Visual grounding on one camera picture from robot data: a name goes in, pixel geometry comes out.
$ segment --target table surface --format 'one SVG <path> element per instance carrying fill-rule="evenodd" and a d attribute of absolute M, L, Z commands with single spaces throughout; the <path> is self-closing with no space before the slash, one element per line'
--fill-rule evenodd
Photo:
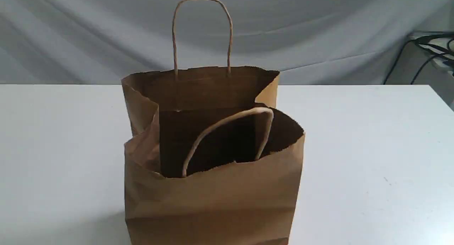
<path fill-rule="evenodd" d="M 290 245 L 454 244 L 454 112 L 426 85 L 279 87 L 306 130 Z M 0 85 L 0 244 L 126 245 L 118 85 Z"/>

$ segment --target white backdrop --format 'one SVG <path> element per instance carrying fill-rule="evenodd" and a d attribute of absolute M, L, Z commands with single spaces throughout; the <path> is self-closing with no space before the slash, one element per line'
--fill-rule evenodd
<path fill-rule="evenodd" d="M 113 83 L 172 69 L 179 0 L 0 0 L 1 83 Z M 283 71 L 282 84 L 380 83 L 385 52 L 451 0 L 221 0 L 232 65 Z M 210 1 L 183 4 L 180 68 L 225 66 L 228 22 Z"/>

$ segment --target kraft paper bag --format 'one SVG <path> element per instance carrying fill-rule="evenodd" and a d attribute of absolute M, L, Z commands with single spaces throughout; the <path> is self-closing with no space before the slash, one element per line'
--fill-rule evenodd
<path fill-rule="evenodd" d="M 281 245 L 292 225 L 304 131 L 274 109 L 279 72 L 175 69 L 122 80 L 125 213 L 133 245 Z"/>

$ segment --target electrical cord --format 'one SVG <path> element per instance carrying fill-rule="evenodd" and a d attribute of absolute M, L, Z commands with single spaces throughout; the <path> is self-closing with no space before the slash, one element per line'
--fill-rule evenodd
<path fill-rule="evenodd" d="M 448 41 L 448 43 L 447 43 L 447 48 L 442 48 L 441 46 L 437 46 L 437 45 L 434 45 L 434 44 L 430 43 L 431 40 L 434 40 L 434 39 L 437 39 L 437 38 L 451 38 Z M 447 61 L 452 61 L 450 58 L 447 58 L 445 56 L 446 55 L 454 56 L 454 51 L 452 51 L 451 47 L 449 46 L 449 43 L 451 43 L 453 40 L 454 40 L 454 33 L 453 32 L 436 34 L 436 35 L 427 35 L 427 36 L 419 37 L 419 38 L 416 38 L 416 39 L 408 40 L 407 42 L 404 43 L 404 45 L 402 45 L 402 48 L 400 49 L 399 53 L 396 56 L 396 59 L 395 59 L 394 63 L 391 66 L 391 69 L 389 70 L 388 74 L 386 74 L 386 77 L 383 80 L 383 85 L 385 85 L 386 82 L 388 82 L 388 79 L 391 76 L 392 72 L 394 71 L 394 69 L 395 69 L 395 67 L 397 65 L 397 62 L 400 59 L 400 56 L 402 55 L 405 47 L 409 43 L 415 43 L 419 48 L 422 48 L 423 50 L 428 51 L 431 54 L 433 54 L 433 56 L 429 57 L 426 60 L 426 62 L 424 62 L 424 64 L 422 64 L 422 66 L 420 67 L 420 69 L 418 70 L 418 72 L 416 73 L 415 77 L 413 78 L 413 80 L 411 82 L 411 84 L 413 84 L 415 82 L 416 78 L 418 77 L 418 75 L 420 74 L 420 72 L 422 71 L 422 69 L 432 59 L 437 58 L 437 57 L 442 57 L 443 59 L 446 59 Z M 433 49 L 441 51 L 441 53 L 436 53 L 436 52 L 432 51 L 431 49 L 423 48 L 422 46 L 430 46 Z"/>

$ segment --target brown paper bag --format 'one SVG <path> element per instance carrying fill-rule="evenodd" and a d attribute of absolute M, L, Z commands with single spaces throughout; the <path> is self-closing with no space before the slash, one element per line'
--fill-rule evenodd
<path fill-rule="evenodd" d="M 230 22 L 227 67 L 177 69 L 174 15 L 175 69 L 122 80 L 134 135 L 125 144 L 133 245 L 287 243 L 304 131 L 266 107 L 279 72 L 230 67 L 232 22 L 213 1 Z"/>

